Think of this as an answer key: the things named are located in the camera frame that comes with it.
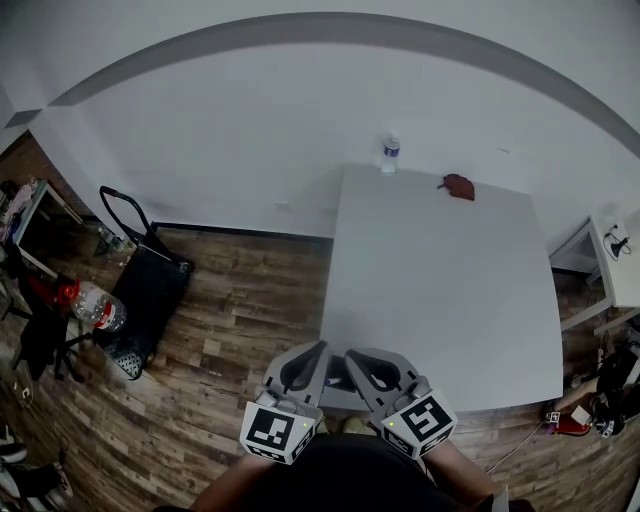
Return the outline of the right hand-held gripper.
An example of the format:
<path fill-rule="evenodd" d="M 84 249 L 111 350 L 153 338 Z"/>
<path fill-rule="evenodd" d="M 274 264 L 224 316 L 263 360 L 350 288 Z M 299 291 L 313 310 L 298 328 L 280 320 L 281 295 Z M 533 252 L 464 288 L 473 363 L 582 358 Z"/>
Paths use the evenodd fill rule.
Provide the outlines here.
<path fill-rule="evenodd" d="M 349 349 L 344 356 L 350 378 L 365 401 L 390 401 L 374 409 L 369 422 L 401 454 L 419 459 L 451 436 L 458 424 L 455 412 L 442 392 L 432 389 L 426 377 L 418 377 L 403 355 L 361 348 Z"/>

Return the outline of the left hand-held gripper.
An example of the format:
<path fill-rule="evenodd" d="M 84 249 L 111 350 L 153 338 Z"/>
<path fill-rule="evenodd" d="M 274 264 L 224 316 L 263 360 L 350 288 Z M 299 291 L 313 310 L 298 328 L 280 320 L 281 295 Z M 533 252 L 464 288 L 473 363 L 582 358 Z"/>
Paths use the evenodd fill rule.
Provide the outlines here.
<path fill-rule="evenodd" d="M 331 350 L 325 341 L 277 356 L 246 404 L 240 443 L 253 455 L 291 465 L 317 433 Z"/>

